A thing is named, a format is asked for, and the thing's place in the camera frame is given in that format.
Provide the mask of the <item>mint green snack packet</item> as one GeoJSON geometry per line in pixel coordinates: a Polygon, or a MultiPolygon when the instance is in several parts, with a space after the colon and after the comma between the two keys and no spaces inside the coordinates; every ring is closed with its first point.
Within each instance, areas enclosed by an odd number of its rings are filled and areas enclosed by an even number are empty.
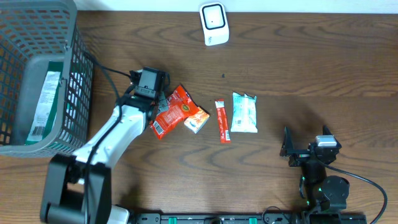
{"type": "Polygon", "coordinates": [[[230,131],[233,133],[257,133],[257,96],[233,93],[233,118],[230,131]]]}

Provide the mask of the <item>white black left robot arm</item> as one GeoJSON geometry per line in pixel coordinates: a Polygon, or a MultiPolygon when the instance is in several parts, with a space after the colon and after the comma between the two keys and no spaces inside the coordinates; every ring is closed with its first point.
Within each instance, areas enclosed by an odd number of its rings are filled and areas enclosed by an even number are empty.
{"type": "Polygon", "coordinates": [[[44,223],[132,223],[131,212],[111,199],[111,173],[124,151],[154,122],[170,75],[145,67],[116,100],[103,127],[71,155],[49,162],[40,220],[44,223]]]}

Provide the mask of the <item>red stick packet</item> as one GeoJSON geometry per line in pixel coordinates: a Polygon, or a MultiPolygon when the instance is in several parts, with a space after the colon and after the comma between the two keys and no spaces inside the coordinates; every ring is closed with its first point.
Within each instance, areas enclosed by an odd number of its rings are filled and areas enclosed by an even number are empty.
{"type": "Polygon", "coordinates": [[[224,99],[218,99],[215,101],[217,120],[220,131],[220,143],[228,144],[231,143],[228,128],[228,118],[224,107],[224,99]]]}

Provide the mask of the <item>orange white small packet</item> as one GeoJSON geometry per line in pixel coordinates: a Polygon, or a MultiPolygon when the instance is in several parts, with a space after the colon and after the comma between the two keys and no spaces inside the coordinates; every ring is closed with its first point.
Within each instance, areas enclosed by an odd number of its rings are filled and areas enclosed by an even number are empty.
{"type": "Polygon", "coordinates": [[[192,116],[189,116],[185,121],[184,125],[191,130],[193,133],[198,133],[199,130],[206,124],[210,115],[202,108],[199,107],[197,113],[192,116]]]}

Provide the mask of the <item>red snack bag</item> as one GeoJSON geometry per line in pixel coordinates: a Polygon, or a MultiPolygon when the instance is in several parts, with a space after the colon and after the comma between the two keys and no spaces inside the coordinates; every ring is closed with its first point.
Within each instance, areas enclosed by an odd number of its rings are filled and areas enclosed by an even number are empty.
{"type": "Polygon", "coordinates": [[[179,122],[189,116],[195,115],[199,107],[192,100],[182,85],[176,87],[174,92],[166,99],[169,108],[157,115],[151,128],[158,139],[162,139],[171,132],[179,122]]]}

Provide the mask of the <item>green white packet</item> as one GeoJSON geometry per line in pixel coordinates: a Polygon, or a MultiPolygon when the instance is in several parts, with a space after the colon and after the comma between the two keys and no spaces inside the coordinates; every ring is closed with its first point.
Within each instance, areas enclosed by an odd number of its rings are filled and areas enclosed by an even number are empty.
{"type": "Polygon", "coordinates": [[[62,71],[63,62],[49,62],[25,145],[35,144],[50,134],[57,115],[59,81],[62,77],[62,71]]]}

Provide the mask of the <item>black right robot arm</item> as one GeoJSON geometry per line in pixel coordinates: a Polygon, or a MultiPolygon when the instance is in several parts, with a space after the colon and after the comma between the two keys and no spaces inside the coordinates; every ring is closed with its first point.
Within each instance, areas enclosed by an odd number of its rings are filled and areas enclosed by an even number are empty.
{"type": "Polygon", "coordinates": [[[294,148],[289,128],[284,128],[281,157],[289,158],[289,166],[300,167],[300,196],[306,198],[313,213],[340,212],[347,207],[349,182],[336,175],[328,176],[326,166],[336,160],[341,144],[327,126],[306,149],[294,148]]]}

